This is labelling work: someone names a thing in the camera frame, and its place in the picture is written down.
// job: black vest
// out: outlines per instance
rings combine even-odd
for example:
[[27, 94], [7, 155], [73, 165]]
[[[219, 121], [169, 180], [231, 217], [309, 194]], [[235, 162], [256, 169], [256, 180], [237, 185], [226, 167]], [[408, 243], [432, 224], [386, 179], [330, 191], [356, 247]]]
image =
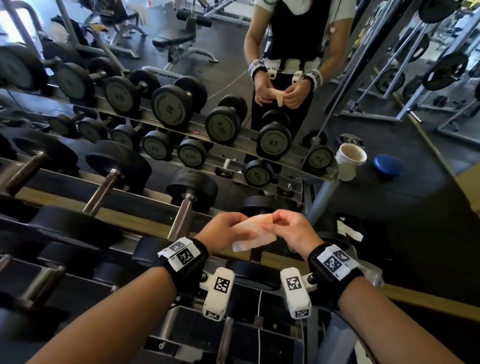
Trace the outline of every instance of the black vest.
[[270, 28], [272, 36], [265, 56], [271, 60], [300, 60], [302, 70], [305, 62], [322, 57], [322, 40], [330, 13], [331, 0], [312, 0], [308, 11], [295, 15], [288, 6], [278, 0], [275, 4]]

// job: weight bench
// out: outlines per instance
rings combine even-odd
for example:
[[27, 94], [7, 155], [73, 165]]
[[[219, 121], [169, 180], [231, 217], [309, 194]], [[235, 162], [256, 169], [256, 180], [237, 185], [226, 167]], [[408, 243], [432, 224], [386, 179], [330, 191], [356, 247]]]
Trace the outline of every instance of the weight bench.
[[201, 54], [207, 56], [210, 62], [218, 63], [213, 53], [192, 47], [197, 36], [198, 27], [205, 26], [210, 28], [212, 26], [212, 19], [205, 18], [201, 15], [193, 17], [189, 11], [184, 10], [177, 11], [177, 19], [185, 20], [185, 28], [165, 30], [152, 40], [152, 44], [159, 52], [168, 52], [167, 65], [163, 69], [145, 66], [142, 67], [143, 70], [158, 74], [159, 76], [178, 79], [181, 78], [182, 75], [170, 70], [180, 60], [190, 54]]

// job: gym floor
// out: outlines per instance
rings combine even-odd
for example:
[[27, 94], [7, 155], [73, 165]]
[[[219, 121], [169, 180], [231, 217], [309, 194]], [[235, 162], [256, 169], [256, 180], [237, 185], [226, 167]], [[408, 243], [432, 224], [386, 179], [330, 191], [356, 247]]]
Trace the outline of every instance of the gym floor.
[[[48, 24], [51, 17], [59, 14], [54, 0], [42, 1], [41, 6], [39, 2], [36, 6], [35, 0], [28, 2], [36, 8], [43, 24]], [[76, 21], [83, 21], [89, 14], [80, 10], [75, 3], [65, 4], [70, 17]], [[5, 25], [8, 24], [8, 16], [5, 12], [0, 14], [2, 28], [7, 33], [14, 33], [11, 25]], [[183, 27], [183, 22], [176, 19], [170, 4], [166, 6], [166, 12], [161, 7], [150, 9], [149, 17], [151, 22], [144, 27], [149, 35], [147, 38], [142, 39], [134, 34], [132, 39], [123, 40], [125, 46], [142, 56], [140, 60], [120, 58], [131, 70], [145, 65], [163, 68], [167, 63], [166, 55], [152, 46], [151, 39], [163, 29]], [[198, 31], [195, 46], [213, 52], [220, 62], [213, 64], [206, 57], [193, 55], [174, 67], [173, 71], [177, 73], [200, 78], [208, 94], [213, 95], [204, 108], [205, 112], [214, 108], [226, 93], [241, 95], [250, 103], [253, 85], [245, 72], [243, 58], [246, 31], [247, 28], [241, 25], [214, 21], [212, 28]], [[160, 81], [163, 85], [173, 83], [169, 79]], [[225, 91], [214, 96], [233, 81]], [[324, 118], [324, 104], [334, 89], [335, 85], [327, 84], [316, 93], [297, 142], [309, 129], [318, 127]], [[71, 110], [55, 102], [49, 104], [44, 99], [39, 102], [25, 95], [17, 97], [17, 100], [33, 111]], [[395, 101], [380, 101], [373, 97], [367, 97], [364, 108], [366, 112], [375, 110], [375, 113], [389, 116], [396, 116], [400, 111]], [[436, 120], [437, 115], [432, 114], [431, 118]], [[325, 131], [329, 136], [329, 145], [334, 150], [338, 148], [335, 139], [339, 134], [359, 136], [365, 142], [369, 159], [358, 168], [353, 181], [339, 186], [319, 228], [335, 229], [336, 218], [344, 216], [348, 225], [365, 234], [364, 242], [357, 244], [360, 258], [380, 266], [387, 283], [480, 306], [479, 274], [474, 269], [478, 266], [477, 256], [480, 255], [480, 245], [476, 243], [480, 234], [479, 218], [471, 211], [453, 176], [439, 162], [417, 127], [408, 118], [398, 125], [392, 125], [382, 121], [332, 117]], [[439, 134], [437, 136], [439, 140], [447, 139]], [[88, 152], [90, 144], [86, 141], [65, 141], [80, 156]], [[448, 146], [449, 163], [456, 173], [468, 169], [480, 159], [480, 149], [465, 146], [461, 141], [448, 138], [445, 145]], [[228, 149], [214, 147], [212, 152], [243, 159], [242, 153]], [[405, 173], [394, 180], [384, 181], [373, 168], [372, 161], [378, 154], [399, 158], [405, 166]], [[90, 170], [84, 159], [80, 159], [80, 168]], [[169, 177], [178, 167], [168, 163], [162, 163], [161, 167], [161, 170], [154, 168], [147, 187], [164, 192]], [[219, 194], [215, 207], [222, 210], [232, 211], [245, 196], [257, 193], [248, 186], [222, 179], [217, 179], [217, 182]], [[289, 254], [283, 242], [276, 242], [269, 249], [278, 254]], [[478, 353], [474, 351], [474, 338], [458, 334], [465, 332], [464, 328], [472, 323], [446, 315], [426, 314], [424, 310], [413, 307], [402, 308], [465, 362], [473, 363], [474, 358], [478, 359]]]

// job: person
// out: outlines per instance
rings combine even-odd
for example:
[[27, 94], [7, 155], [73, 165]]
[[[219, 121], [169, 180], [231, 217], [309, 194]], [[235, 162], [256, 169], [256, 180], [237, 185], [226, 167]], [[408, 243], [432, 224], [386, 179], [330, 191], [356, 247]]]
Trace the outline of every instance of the person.
[[[240, 233], [231, 228], [246, 219], [237, 212], [221, 213], [196, 239], [210, 255], [234, 241], [253, 239], [256, 236], [253, 232]], [[264, 224], [262, 228], [285, 239], [305, 260], [324, 244], [299, 213], [277, 210], [273, 213], [273, 224]], [[165, 267], [148, 269], [76, 318], [28, 364], [130, 363], [174, 302], [177, 295], [174, 281], [178, 280], [169, 272]], [[380, 364], [462, 363], [363, 276], [346, 286], [338, 306]]]
[[[295, 138], [313, 92], [344, 64], [355, 5], [355, 0], [255, 0], [244, 42], [254, 81], [253, 130], [265, 126], [262, 116], [267, 111], [281, 109], [290, 119], [290, 134]], [[259, 48], [267, 27], [261, 56]], [[286, 92], [282, 107], [271, 88]]]

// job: hand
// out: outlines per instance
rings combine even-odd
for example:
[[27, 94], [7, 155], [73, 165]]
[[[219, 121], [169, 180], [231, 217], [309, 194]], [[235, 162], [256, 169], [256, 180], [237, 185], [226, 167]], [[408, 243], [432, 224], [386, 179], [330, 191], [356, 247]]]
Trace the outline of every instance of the hand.
[[305, 261], [313, 249], [324, 243], [302, 214], [277, 210], [272, 217], [273, 224], [262, 224], [262, 228], [283, 238]]
[[311, 89], [312, 84], [309, 80], [301, 80], [296, 84], [290, 85], [285, 90], [285, 96], [283, 96], [284, 105], [289, 109], [297, 109], [307, 98]]
[[209, 255], [218, 253], [238, 240], [251, 240], [257, 237], [253, 231], [237, 232], [231, 227], [248, 219], [240, 212], [222, 212], [210, 220], [195, 238], [203, 243]]
[[272, 100], [276, 99], [269, 88], [274, 88], [267, 72], [258, 71], [255, 74], [255, 102], [262, 106], [262, 104], [271, 104]]

